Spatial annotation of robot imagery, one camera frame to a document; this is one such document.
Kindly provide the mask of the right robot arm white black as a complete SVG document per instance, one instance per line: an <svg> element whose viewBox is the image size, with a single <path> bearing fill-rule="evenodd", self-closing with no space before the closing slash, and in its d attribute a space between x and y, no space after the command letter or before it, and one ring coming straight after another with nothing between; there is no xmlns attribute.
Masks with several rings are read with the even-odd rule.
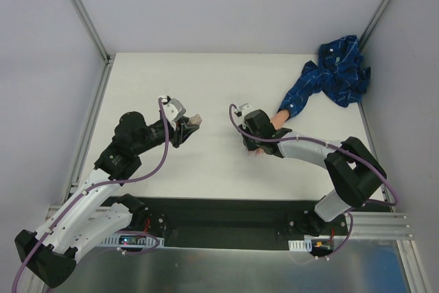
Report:
<svg viewBox="0 0 439 293"><path fill-rule="evenodd" d="M325 142L289 128L276 129L264 111L248 104L234 114L241 119L238 128L248 150L261 149L268 155L298 159L328 171L333 190L294 222L305 235L325 234L337 216L362 207L387 179L384 169L356 137Z"/></svg>

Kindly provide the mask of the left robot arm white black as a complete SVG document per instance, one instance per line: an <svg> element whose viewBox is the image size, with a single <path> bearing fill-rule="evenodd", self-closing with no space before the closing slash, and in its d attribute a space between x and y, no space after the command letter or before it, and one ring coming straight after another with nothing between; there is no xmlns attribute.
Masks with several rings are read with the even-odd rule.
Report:
<svg viewBox="0 0 439 293"><path fill-rule="evenodd" d="M147 207L125 194L104 214L91 219L97 208L119 188L136 182L140 155L159 145L175 148L199 129L201 116L185 117L172 111L147 125L138 112L121 116L111 143L101 153L84 184L35 231L23 229L14 239L21 266L14 278L16 292L24 269L50 288L64 283L92 248L117 231L147 233Z"/></svg>

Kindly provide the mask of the clear nail polish bottle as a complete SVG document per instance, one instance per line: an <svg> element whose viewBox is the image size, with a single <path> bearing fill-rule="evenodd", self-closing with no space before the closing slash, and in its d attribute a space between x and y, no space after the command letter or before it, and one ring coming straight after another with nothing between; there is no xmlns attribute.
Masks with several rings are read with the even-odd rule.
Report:
<svg viewBox="0 0 439 293"><path fill-rule="evenodd" d="M199 114L195 114L188 119L187 122L190 126L200 126L202 123L202 118Z"/></svg>

